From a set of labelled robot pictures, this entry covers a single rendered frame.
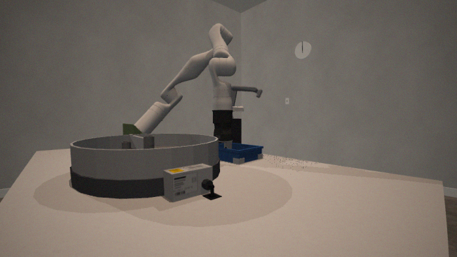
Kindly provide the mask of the blue rectangular tray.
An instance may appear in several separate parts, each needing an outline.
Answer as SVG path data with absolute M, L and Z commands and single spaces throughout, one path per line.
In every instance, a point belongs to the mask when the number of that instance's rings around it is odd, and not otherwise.
M 232 143 L 232 149 L 219 144 L 219 158 L 225 162 L 243 164 L 253 160 L 263 159 L 263 146 Z

